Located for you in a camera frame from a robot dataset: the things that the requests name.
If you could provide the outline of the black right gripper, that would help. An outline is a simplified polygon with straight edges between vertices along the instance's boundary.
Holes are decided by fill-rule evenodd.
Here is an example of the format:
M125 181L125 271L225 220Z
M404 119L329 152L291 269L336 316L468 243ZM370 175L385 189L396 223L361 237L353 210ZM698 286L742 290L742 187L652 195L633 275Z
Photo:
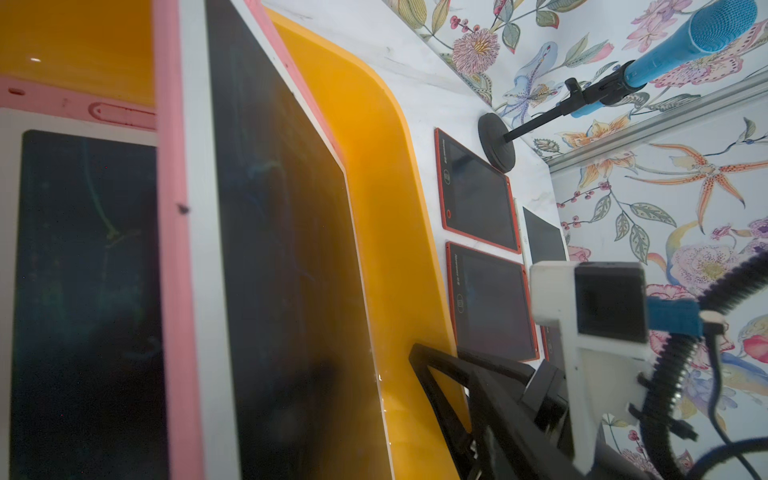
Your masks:
M409 362L461 479L651 479L572 430L564 372L416 343Z

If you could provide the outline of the red writing tablet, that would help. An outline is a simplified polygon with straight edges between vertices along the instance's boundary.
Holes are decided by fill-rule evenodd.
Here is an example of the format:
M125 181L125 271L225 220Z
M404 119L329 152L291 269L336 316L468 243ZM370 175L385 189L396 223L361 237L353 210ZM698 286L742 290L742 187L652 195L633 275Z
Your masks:
M540 326L540 333L544 351L542 363L564 371L565 360L561 332L558 327Z
M434 130L434 143L443 227L519 254L509 178L439 128Z
M530 362L540 358L525 267L458 243L446 244L457 349Z

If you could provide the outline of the white writing tablet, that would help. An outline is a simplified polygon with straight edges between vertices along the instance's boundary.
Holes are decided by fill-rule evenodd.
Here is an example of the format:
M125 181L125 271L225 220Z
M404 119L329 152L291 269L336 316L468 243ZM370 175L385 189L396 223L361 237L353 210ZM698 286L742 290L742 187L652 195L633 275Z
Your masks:
M560 229L527 208L523 208L522 212L532 263L567 261L568 256Z

